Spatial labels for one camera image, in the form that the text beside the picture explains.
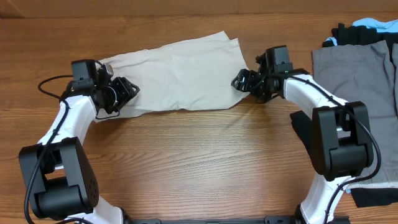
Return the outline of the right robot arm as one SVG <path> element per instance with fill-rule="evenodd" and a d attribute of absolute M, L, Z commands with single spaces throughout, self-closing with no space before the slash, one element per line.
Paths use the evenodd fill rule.
<path fill-rule="evenodd" d="M 300 108 L 307 122 L 303 128 L 310 134 L 307 153 L 316 172 L 294 215 L 266 216 L 265 223 L 349 223 L 349 217 L 334 215 L 343 192 L 364 180 L 363 169 L 381 161 L 366 105 L 338 98 L 308 71 L 295 69 L 284 45 L 267 49 L 256 63 L 256 71 L 240 70 L 231 86 L 262 103 L 279 96 Z"/>

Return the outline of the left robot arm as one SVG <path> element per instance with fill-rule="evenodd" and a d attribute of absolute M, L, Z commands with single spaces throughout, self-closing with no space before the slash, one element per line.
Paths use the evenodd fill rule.
<path fill-rule="evenodd" d="M 65 91 L 57 99 L 60 110 L 37 144 L 23 147 L 19 164 L 26 192 L 24 215 L 57 223 L 132 223 L 121 208 L 100 196 L 98 183 L 83 149 L 88 128 L 117 118 L 121 108 L 140 91 L 125 77 L 114 77 L 108 63 L 85 59 L 72 62 Z"/>

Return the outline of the beige shorts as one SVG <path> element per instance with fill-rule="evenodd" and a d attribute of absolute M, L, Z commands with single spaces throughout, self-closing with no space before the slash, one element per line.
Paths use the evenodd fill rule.
<path fill-rule="evenodd" d="M 140 89 L 121 109 L 120 118 L 173 110 L 225 110 L 247 97 L 231 82 L 246 68 L 238 39 L 221 31 L 156 49 L 104 58 L 115 77 Z"/>

